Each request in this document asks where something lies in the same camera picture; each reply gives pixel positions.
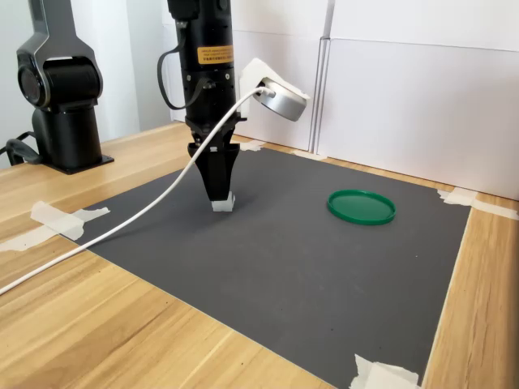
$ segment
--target green lid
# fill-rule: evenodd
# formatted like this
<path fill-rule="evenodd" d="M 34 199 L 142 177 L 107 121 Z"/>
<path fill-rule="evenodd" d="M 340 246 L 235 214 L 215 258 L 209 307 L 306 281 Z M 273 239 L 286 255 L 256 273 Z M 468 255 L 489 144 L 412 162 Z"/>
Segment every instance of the green lid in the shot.
<path fill-rule="evenodd" d="M 341 219 L 356 224 L 386 224 L 395 218 L 397 208 L 384 196 L 365 190 L 339 190 L 328 199 L 328 209 Z"/>

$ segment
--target masking tape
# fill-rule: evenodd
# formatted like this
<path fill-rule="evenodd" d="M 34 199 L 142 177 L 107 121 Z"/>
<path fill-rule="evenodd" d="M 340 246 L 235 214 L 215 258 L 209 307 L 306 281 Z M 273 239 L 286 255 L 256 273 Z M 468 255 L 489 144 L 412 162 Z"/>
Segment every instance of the masking tape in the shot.
<path fill-rule="evenodd" d="M 355 355 L 358 376 L 350 389 L 419 389 L 418 374 L 401 367 L 386 365 Z"/>
<path fill-rule="evenodd" d="M 240 150 L 242 152 L 246 152 L 251 150 L 252 152 L 258 152 L 261 150 L 261 146 L 263 146 L 265 142 L 261 140 L 252 140 L 250 142 L 240 142 Z"/>
<path fill-rule="evenodd" d="M 80 209 L 72 214 L 68 214 L 39 201 L 32 206 L 31 218 L 43 225 L 18 237 L 14 237 L 7 242 L 3 242 L 0 244 L 0 252 L 9 250 L 25 251 L 59 234 L 75 241 L 83 235 L 83 226 L 86 222 L 107 213 L 109 213 L 109 209 L 105 207 L 95 211 Z"/>
<path fill-rule="evenodd" d="M 227 200 L 211 202 L 212 211 L 213 212 L 232 212 L 235 201 L 236 201 L 236 196 L 234 196 L 233 192 L 229 192 L 229 197 L 227 198 Z"/>
<path fill-rule="evenodd" d="M 292 154 L 294 154 L 295 156 L 308 158 L 309 160 L 325 160 L 326 158 L 328 158 L 327 156 L 318 156 L 317 154 L 312 154 L 311 152 L 302 152 L 301 150 L 294 150 Z"/>
<path fill-rule="evenodd" d="M 478 192 L 474 192 L 473 190 L 454 188 L 452 192 L 438 190 L 438 194 L 446 204 L 470 206 L 472 208 L 478 209 L 479 211 L 488 212 L 497 216 L 508 217 L 512 220 L 519 220 L 517 211 L 477 200 L 476 196 L 478 195 Z"/>

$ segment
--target white cable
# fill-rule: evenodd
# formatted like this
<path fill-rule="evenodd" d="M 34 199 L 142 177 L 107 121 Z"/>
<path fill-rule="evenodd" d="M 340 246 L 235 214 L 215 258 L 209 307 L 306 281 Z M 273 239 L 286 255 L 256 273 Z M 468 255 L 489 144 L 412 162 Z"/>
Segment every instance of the white cable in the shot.
<path fill-rule="evenodd" d="M 250 92 L 248 92 L 244 97 L 242 97 L 234 106 L 233 108 L 231 108 L 229 110 L 229 112 L 218 122 L 218 124 L 216 125 L 216 127 L 214 127 L 214 129 L 211 131 L 211 133 L 208 135 L 208 137 L 204 140 L 204 142 L 200 145 L 199 149 L 196 151 L 196 153 L 193 155 L 193 157 L 191 158 L 191 160 L 187 163 L 186 167 L 184 168 L 184 170 L 180 173 L 180 175 L 177 177 L 177 179 L 174 181 L 173 184 L 171 184 L 171 186 L 165 190 L 165 192 L 163 194 L 161 194 L 159 197 L 157 197 L 157 199 L 155 199 L 152 203 L 150 203 L 146 208 L 144 208 L 142 211 L 138 212 L 137 214 L 135 214 L 134 216 L 132 216 L 130 219 L 128 219 L 127 221 L 121 223 L 120 225 L 118 225 L 117 227 L 111 229 L 110 231 L 108 231 L 107 233 L 103 233 L 101 236 L 91 240 L 90 242 L 88 243 L 85 243 L 84 245 L 80 246 L 80 247 L 77 247 L 75 249 L 73 249 L 72 251 L 69 251 L 68 253 L 64 254 L 64 255 L 61 255 L 59 257 L 57 257 L 56 259 L 53 259 L 52 261 L 46 263 L 45 265 L 43 266 L 40 266 L 39 268 L 27 273 L 25 276 L 22 276 L 20 277 L 19 279 L 17 279 L 16 281 L 13 281 L 11 282 L 10 284 L 8 284 L 7 286 L 4 286 L 3 288 L 0 289 L 0 296 L 3 295 L 5 292 L 8 292 L 10 291 L 11 289 L 13 289 L 14 287 L 20 285 L 22 282 L 26 281 L 26 280 L 29 280 L 30 278 L 34 277 L 36 274 L 40 274 L 42 271 L 44 270 L 47 270 L 49 267 L 52 267 L 54 266 L 55 264 L 57 263 L 60 263 L 61 261 L 64 261 L 65 259 L 68 259 L 70 258 L 71 256 L 73 255 L 76 255 L 78 254 L 79 252 L 83 251 L 83 250 L 86 250 L 88 247 L 92 246 L 92 245 L 95 245 L 96 243 L 102 241 L 103 239 L 105 239 L 106 237 L 109 237 L 110 235 L 116 233 L 118 230 L 120 229 L 123 229 L 124 227 L 126 227 L 127 225 L 129 225 L 132 221 L 135 221 L 137 219 L 139 219 L 143 214 L 145 214 L 147 211 L 149 211 L 150 209 L 152 209 L 153 207 L 155 207 L 165 196 L 167 196 L 177 185 L 178 183 L 184 178 L 184 176 L 186 175 L 187 171 L 191 168 L 191 166 L 196 162 L 196 159 L 200 156 L 200 154 L 202 153 L 202 151 L 207 147 L 207 145 L 209 144 L 209 142 L 211 142 L 211 139 L 214 137 L 214 135 L 217 134 L 217 132 L 222 128 L 222 126 L 227 122 L 227 120 L 231 117 L 231 115 L 236 111 L 236 109 L 239 108 L 240 105 L 242 105 L 245 101 L 247 101 L 247 99 L 249 97 L 251 97 L 252 95 L 254 95 L 255 93 L 267 93 L 269 94 L 270 96 L 272 94 L 275 94 L 273 91 L 271 91 L 270 89 L 268 88 L 256 88 L 256 89 L 253 89 L 251 90 Z"/>

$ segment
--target black mat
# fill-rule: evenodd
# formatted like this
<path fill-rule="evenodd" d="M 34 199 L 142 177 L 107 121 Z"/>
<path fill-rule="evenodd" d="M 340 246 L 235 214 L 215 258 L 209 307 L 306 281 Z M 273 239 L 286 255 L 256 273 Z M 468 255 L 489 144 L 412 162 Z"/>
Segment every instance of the black mat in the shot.
<path fill-rule="evenodd" d="M 177 175 L 92 206 L 111 213 L 88 222 L 78 243 L 134 215 Z M 357 375 L 354 354 L 422 378 L 470 208 L 444 204 L 430 188 L 266 149 L 240 153 L 232 187 L 234 212 L 213 213 L 192 169 L 92 251 L 337 387 Z M 341 189 L 387 196 L 397 217 L 344 222 L 326 208 Z"/>

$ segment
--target wooden table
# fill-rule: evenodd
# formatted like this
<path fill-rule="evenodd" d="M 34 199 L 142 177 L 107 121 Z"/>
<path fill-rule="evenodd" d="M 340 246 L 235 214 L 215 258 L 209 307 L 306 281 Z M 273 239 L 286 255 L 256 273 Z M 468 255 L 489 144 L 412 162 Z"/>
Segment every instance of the wooden table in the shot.
<path fill-rule="evenodd" d="M 31 165 L 0 171 L 0 242 L 39 225 L 30 219 L 38 200 L 74 212 L 181 169 L 190 140 L 184 125 L 172 125 L 105 143 L 103 152 L 115 163 L 74 176 Z M 478 199 L 519 210 L 512 200 L 488 194 Z M 472 209 L 423 387 L 519 387 L 518 241 L 517 221 Z M 0 253 L 0 286 L 74 247 L 53 237 L 25 252 Z M 328 387 L 90 252 L 0 297 L 0 345 L 0 387 Z"/>

